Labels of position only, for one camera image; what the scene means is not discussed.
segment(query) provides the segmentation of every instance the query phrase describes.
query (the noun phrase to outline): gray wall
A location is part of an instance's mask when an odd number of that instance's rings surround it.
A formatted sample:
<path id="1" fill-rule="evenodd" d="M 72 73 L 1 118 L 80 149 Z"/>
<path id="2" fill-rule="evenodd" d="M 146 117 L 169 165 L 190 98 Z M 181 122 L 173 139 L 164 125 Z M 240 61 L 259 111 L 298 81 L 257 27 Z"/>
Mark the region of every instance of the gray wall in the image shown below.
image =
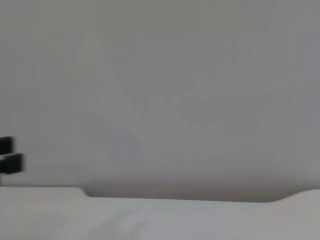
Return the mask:
<path id="1" fill-rule="evenodd" d="M 272 201 L 320 186 L 318 0 L 2 0 L 8 186 Z"/>

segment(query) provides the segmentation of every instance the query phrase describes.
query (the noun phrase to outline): black object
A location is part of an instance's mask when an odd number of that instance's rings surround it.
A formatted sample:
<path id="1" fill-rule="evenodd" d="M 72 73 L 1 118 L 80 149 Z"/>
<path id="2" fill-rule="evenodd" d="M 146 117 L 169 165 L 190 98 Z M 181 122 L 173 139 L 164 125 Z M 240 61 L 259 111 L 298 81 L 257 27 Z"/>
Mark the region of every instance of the black object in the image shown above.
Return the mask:
<path id="1" fill-rule="evenodd" d="M 15 139 L 12 136 L 0 137 L 0 155 L 13 154 Z"/>
<path id="2" fill-rule="evenodd" d="M 0 174 L 15 174 L 24 170 L 24 158 L 21 153 L 5 156 L 0 160 Z"/>

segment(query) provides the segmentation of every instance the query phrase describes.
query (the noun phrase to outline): black clip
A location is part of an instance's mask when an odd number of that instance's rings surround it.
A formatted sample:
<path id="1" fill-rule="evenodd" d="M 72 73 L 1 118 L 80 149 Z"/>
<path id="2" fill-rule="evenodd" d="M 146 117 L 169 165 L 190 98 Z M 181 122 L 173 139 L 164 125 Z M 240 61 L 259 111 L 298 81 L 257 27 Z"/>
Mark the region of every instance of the black clip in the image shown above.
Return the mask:
<path id="1" fill-rule="evenodd" d="M 10 154 L 0 161 L 0 174 L 15 174 L 24 170 L 24 158 L 21 153 Z"/>
<path id="2" fill-rule="evenodd" d="M 15 139 L 12 136 L 0 137 L 0 155 L 15 152 Z"/>

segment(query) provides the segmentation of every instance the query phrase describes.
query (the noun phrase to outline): white table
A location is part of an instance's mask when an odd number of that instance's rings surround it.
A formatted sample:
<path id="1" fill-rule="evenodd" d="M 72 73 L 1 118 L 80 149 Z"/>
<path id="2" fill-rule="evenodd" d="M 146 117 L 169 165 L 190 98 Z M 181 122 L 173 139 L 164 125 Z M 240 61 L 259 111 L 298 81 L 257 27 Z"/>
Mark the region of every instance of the white table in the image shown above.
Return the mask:
<path id="1" fill-rule="evenodd" d="M 243 203 L 0 187 L 0 240 L 320 240 L 320 190 Z"/>

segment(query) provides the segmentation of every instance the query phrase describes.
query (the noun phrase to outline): white surface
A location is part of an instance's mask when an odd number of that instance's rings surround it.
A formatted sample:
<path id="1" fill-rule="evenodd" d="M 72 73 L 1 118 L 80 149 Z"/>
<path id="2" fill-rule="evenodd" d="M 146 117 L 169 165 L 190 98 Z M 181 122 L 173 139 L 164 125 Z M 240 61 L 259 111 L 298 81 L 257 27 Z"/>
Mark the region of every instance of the white surface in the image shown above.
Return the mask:
<path id="1" fill-rule="evenodd" d="M 7 185 L 271 201 L 320 183 L 319 0 L 0 0 Z"/>
<path id="2" fill-rule="evenodd" d="M 95 198 L 0 188 L 1 240 L 319 240 L 320 190 L 270 203 Z"/>

